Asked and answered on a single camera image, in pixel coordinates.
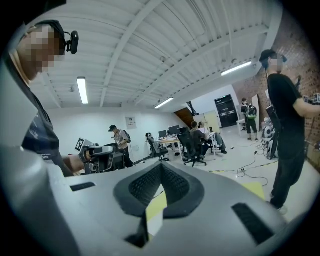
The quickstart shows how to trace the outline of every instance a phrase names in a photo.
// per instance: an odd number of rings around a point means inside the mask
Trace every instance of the brick wall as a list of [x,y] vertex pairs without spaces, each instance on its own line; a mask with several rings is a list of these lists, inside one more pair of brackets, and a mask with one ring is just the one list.
[[[285,55],[288,61],[283,66],[282,73],[293,81],[301,76],[299,91],[301,95],[313,96],[320,93],[320,69],[317,56],[313,51],[308,38],[295,19],[287,12],[283,13],[282,21],[272,49],[279,54]],[[269,100],[266,96],[267,80],[263,68],[254,77],[233,84],[235,93],[239,99],[247,98],[250,102],[252,97],[258,95],[260,120],[268,117],[266,107]],[[311,132],[313,119],[305,120],[305,136]],[[309,142],[313,145],[320,140],[320,117],[315,117]],[[319,161],[312,163],[319,171]]]

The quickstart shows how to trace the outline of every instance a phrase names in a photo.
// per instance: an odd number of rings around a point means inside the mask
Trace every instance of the black cabinet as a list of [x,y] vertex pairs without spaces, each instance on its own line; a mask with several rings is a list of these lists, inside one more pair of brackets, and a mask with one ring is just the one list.
[[217,98],[215,105],[218,110],[222,128],[235,126],[237,124],[238,115],[231,95]]

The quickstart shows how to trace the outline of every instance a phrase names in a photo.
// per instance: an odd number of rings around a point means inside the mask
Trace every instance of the white wall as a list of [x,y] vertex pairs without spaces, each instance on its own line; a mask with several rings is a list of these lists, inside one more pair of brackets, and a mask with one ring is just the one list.
[[[133,162],[149,155],[149,144],[145,135],[152,133],[158,137],[159,131],[168,130],[171,126],[185,127],[174,113],[162,113],[157,110],[132,110],[123,108],[78,107],[48,109],[47,113],[53,123],[54,132],[60,140],[62,155],[76,154],[79,138],[84,138],[100,146],[114,143],[111,125],[126,130],[131,137],[130,158]],[[137,129],[127,129],[125,117],[135,117]]]
[[218,117],[219,126],[221,128],[222,127],[221,121],[220,121],[220,117],[218,114],[218,109],[217,109],[215,100],[219,99],[223,96],[227,96],[227,95],[231,95],[234,106],[237,110],[237,106],[239,105],[239,101],[238,101],[236,92],[235,92],[232,85],[227,85],[225,87],[222,87],[220,89],[217,89],[215,91],[207,93],[201,97],[195,98],[194,100],[191,101],[191,103],[192,103],[194,110],[199,114],[203,114],[203,113],[206,113],[209,111],[215,111],[216,116]]

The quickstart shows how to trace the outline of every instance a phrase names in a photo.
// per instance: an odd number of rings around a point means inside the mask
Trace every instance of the robotic arm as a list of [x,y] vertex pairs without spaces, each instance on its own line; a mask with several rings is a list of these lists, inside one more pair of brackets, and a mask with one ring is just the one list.
[[[85,157],[89,152],[90,161]],[[97,143],[84,145],[79,157],[84,163],[85,174],[99,174],[108,171],[113,163],[116,148],[114,146],[99,146]]]

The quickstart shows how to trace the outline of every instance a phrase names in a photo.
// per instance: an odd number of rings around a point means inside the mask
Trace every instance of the chair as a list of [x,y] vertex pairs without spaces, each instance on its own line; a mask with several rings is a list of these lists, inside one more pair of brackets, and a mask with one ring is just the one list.
[[160,147],[155,142],[153,137],[147,136],[146,138],[147,138],[147,140],[148,140],[148,142],[150,144],[151,152],[152,152],[153,156],[159,157],[159,161],[170,161],[168,157],[162,158],[162,157],[165,157],[165,154],[169,153],[168,149],[166,149],[165,147]]
[[202,163],[204,166],[207,166],[207,163],[200,159],[201,149],[195,148],[194,140],[192,139],[189,131],[178,134],[178,139],[182,146],[186,148],[188,158],[191,159],[190,161],[184,162],[184,165],[193,163],[192,167],[194,167],[195,163]]

